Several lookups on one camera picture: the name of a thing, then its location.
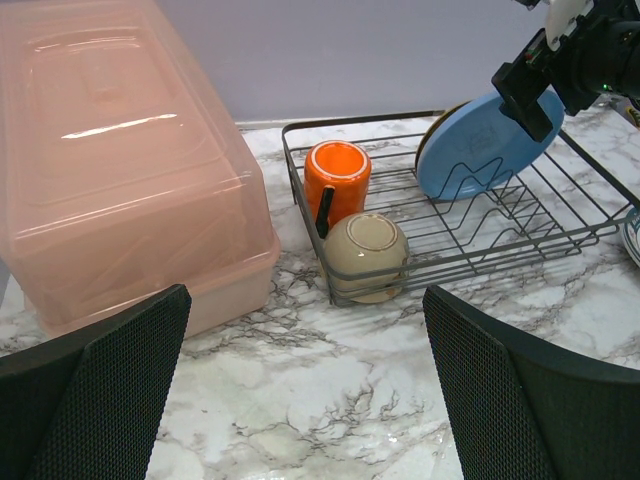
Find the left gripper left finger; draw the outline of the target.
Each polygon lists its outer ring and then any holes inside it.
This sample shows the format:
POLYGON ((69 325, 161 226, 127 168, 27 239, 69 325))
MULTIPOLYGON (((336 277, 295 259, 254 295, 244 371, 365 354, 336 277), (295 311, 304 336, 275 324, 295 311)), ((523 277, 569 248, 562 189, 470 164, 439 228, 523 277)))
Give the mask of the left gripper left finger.
POLYGON ((3 356, 2 478, 144 478, 191 303, 173 285, 3 356))

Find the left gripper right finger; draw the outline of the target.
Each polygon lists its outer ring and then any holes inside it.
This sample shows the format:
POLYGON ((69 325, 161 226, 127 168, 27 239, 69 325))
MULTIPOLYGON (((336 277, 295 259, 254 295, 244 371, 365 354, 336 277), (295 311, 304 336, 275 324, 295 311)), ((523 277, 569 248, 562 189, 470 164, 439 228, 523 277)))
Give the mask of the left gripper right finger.
POLYGON ((638 478, 638 370, 542 340, 438 286, 423 311, 465 478, 638 478))

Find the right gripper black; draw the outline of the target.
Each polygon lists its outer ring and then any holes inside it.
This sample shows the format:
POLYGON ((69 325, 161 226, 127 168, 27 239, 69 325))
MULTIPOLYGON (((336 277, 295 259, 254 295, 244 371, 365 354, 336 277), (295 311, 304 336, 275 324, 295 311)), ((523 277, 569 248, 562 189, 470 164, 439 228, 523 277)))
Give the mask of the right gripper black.
POLYGON ((501 112, 536 142, 542 142, 553 127, 538 102, 549 84, 572 115, 601 95, 630 96, 630 19, 590 14, 586 23, 587 41, 577 52, 505 62, 492 77, 502 97, 501 112))

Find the yellow patterned plate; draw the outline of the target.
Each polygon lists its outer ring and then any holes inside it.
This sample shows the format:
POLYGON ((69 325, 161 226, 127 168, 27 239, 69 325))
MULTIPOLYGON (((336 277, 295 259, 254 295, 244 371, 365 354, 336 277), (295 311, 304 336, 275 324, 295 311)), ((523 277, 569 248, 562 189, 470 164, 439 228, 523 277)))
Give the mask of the yellow patterned plate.
POLYGON ((458 110, 460 110, 462 107, 466 106, 469 103, 469 101, 465 101, 463 103, 460 103, 454 107, 449 108, 448 110, 446 110, 444 113, 442 113, 435 121, 434 123, 427 129, 427 131, 425 132, 425 134, 423 135, 423 137, 420 140, 420 143, 416 149, 416 153, 415 153, 415 159, 414 159, 414 172, 417 172, 418 169, 418 164, 419 164, 419 160, 420 160, 420 156, 422 151, 424 150, 424 147, 426 146, 426 144, 428 143, 428 141, 431 139, 431 137, 435 134, 436 130, 448 119, 450 118, 454 113, 456 113, 458 110))

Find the blue plate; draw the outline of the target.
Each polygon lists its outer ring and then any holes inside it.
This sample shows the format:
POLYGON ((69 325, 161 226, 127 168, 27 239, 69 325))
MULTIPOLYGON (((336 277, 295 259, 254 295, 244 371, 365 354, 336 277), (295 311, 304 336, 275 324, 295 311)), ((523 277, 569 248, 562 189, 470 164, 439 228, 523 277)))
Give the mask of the blue plate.
POLYGON ((465 104, 435 129, 417 157, 416 176, 422 192, 440 201, 473 197, 507 182, 536 161, 558 135, 564 105, 546 90, 538 104, 552 122, 541 142, 500 111, 502 98, 493 91, 465 104))

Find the white plate dark rim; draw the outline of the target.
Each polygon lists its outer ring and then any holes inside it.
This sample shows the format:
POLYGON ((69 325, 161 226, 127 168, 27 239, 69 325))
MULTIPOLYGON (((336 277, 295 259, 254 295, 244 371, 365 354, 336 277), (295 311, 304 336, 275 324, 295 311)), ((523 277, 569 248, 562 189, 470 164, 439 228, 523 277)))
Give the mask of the white plate dark rim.
POLYGON ((620 229, 620 235, 625 250, 638 267, 640 267, 639 229, 639 210, 632 208, 625 217, 625 221, 620 229))

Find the orange mug black handle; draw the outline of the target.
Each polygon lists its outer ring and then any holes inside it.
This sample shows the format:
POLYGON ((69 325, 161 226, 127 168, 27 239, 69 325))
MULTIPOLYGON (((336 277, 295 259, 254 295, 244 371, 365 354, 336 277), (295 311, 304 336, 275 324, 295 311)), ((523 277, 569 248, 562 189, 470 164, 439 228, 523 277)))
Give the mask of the orange mug black handle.
POLYGON ((331 140, 309 150, 304 193, 321 239, 342 219, 364 211, 371 173, 369 155, 354 143, 331 140))

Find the white ceramic bowl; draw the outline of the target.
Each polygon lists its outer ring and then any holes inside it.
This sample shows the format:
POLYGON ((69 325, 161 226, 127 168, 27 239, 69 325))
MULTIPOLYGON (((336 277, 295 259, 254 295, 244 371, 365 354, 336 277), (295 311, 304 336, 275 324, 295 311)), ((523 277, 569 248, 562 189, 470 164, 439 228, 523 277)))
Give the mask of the white ceramic bowl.
POLYGON ((325 272, 337 297, 358 303, 385 302, 402 291, 408 276, 401 268, 410 256, 404 232, 377 213, 357 213, 340 220, 324 243, 325 272))

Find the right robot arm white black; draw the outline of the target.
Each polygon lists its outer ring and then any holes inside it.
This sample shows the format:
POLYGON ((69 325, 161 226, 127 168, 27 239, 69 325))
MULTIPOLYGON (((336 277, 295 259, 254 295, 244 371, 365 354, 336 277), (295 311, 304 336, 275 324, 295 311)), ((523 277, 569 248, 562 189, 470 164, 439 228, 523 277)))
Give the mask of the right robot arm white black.
POLYGON ((552 124, 539 104, 552 87, 575 116, 602 95, 639 99, 639 3, 549 1, 544 26, 492 77, 500 111, 535 141, 552 124))

